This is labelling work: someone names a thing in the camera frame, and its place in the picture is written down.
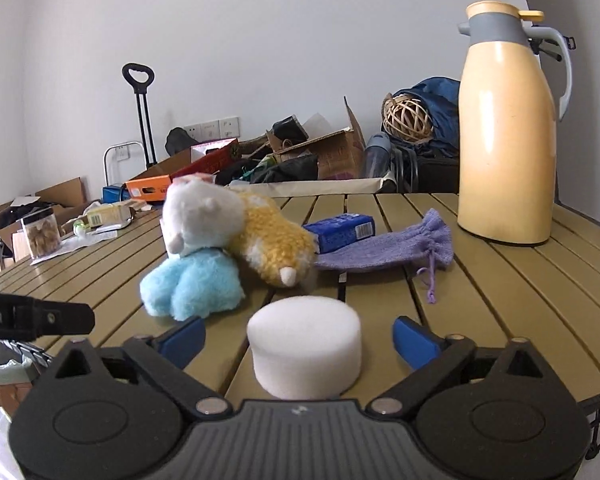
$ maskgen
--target silver screw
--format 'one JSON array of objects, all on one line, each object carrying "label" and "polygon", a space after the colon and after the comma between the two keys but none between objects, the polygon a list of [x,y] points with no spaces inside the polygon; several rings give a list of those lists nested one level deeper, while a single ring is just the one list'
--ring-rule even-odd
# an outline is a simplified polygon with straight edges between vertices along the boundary
[{"label": "silver screw", "polygon": [[207,397],[196,402],[196,409],[204,415],[218,415],[229,408],[229,403],[219,397]]},{"label": "silver screw", "polygon": [[391,397],[379,397],[371,403],[371,409],[380,415],[393,415],[402,409],[402,403]]}]

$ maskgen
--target electrical outlet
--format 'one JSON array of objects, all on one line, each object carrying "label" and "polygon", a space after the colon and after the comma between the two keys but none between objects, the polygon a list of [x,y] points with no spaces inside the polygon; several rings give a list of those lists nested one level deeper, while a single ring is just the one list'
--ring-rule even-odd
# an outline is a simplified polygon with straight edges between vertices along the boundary
[{"label": "electrical outlet", "polygon": [[240,137],[240,122],[237,117],[220,119],[220,138]]},{"label": "electrical outlet", "polygon": [[184,130],[192,139],[200,140],[198,137],[200,136],[200,125],[199,124],[190,124],[189,126],[184,126]]},{"label": "electrical outlet", "polygon": [[127,160],[129,158],[129,147],[119,146],[116,148],[116,160]]},{"label": "electrical outlet", "polygon": [[220,121],[209,121],[208,123],[200,123],[200,142],[207,140],[215,140],[220,138]]}]

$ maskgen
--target blue fluffy pom-pom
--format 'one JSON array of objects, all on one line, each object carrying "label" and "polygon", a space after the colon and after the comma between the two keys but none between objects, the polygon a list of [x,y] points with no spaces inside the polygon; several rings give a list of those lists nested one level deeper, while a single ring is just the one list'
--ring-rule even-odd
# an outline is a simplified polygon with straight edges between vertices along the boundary
[{"label": "blue fluffy pom-pom", "polygon": [[161,263],[140,282],[140,296],[151,316],[183,321],[231,310],[244,292],[231,257],[218,249],[202,249]]}]

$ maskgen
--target clear plastic jar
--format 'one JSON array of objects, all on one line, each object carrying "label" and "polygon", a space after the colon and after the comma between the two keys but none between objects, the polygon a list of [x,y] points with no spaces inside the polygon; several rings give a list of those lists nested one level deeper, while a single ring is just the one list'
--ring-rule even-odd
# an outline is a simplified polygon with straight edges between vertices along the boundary
[{"label": "clear plastic jar", "polygon": [[60,247],[58,222],[50,207],[23,216],[20,222],[27,235],[27,244],[32,258],[47,256]]}]

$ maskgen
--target white sponge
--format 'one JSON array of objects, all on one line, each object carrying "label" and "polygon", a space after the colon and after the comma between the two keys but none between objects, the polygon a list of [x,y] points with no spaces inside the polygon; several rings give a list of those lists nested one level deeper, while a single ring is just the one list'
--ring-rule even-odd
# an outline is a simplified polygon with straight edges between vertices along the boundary
[{"label": "white sponge", "polygon": [[279,399],[329,399],[360,374],[360,318],[338,300],[295,296],[270,303],[251,317],[247,337],[256,379]]}]

